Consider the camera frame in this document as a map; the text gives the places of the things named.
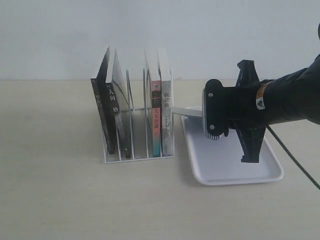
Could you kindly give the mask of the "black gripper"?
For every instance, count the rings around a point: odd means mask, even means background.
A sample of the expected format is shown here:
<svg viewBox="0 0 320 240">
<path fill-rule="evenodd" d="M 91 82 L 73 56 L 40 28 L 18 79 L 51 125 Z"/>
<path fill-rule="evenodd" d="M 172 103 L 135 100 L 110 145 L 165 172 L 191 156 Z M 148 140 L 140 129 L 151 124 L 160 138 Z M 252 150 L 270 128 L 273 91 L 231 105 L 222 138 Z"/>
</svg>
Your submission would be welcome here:
<svg viewBox="0 0 320 240">
<path fill-rule="evenodd" d="M 259 163 L 266 125 L 258 114 L 256 94 L 261 87 L 253 60 L 237 63 L 239 75 L 235 86 L 223 86 L 212 78 L 202 92 L 203 128 L 214 138 L 228 136 L 235 130 L 242 147 L 243 163 Z"/>
</svg>

